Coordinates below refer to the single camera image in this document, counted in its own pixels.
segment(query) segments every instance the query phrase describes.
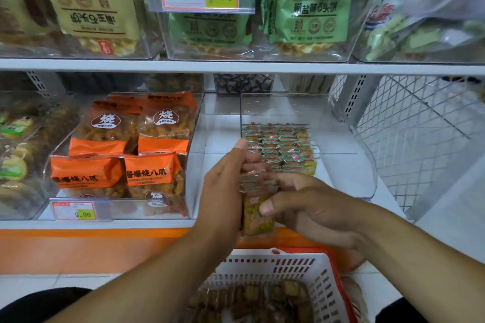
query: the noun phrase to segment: metal shelf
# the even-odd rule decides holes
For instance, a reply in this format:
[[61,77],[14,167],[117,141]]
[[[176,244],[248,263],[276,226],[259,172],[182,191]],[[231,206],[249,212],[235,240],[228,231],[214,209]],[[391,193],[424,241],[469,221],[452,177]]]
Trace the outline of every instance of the metal shelf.
[[485,65],[1,58],[0,70],[485,76]]

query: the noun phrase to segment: white plastic basket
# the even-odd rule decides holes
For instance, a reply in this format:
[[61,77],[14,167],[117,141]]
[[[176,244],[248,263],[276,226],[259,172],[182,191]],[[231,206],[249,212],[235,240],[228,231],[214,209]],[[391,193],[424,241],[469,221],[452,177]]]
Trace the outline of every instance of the white plastic basket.
[[282,279],[306,285],[315,323],[357,323],[336,267],[323,248],[234,249],[204,285],[266,285]]

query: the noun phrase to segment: hand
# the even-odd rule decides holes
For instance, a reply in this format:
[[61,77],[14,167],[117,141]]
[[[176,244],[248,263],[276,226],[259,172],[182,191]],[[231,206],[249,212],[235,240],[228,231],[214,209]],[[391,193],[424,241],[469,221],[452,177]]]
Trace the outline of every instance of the hand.
[[319,243],[356,248],[356,217],[369,204],[310,175],[268,173],[267,177],[283,191],[261,204],[261,214],[274,214],[277,222]]
[[204,176],[200,196],[199,216],[194,228],[210,233],[214,242],[230,253],[239,240],[243,200],[239,192],[241,171],[264,170],[262,156],[247,151],[247,141],[241,138],[231,152]]

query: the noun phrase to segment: right hand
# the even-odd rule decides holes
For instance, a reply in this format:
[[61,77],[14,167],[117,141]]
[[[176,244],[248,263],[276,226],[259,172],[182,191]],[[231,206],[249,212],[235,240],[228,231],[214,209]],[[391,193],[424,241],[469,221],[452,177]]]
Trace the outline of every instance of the right hand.
[[359,240],[357,217],[369,206],[323,181],[300,173],[268,173],[282,191],[261,204],[263,215],[314,241],[355,249]]

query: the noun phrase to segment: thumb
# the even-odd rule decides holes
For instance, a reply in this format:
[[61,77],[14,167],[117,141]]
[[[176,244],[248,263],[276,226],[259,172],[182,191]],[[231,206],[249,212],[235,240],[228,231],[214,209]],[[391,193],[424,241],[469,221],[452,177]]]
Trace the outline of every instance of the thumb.
[[279,192],[259,206],[259,212],[264,216],[272,216],[286,210],[305,210],[311,203],[303,190]]

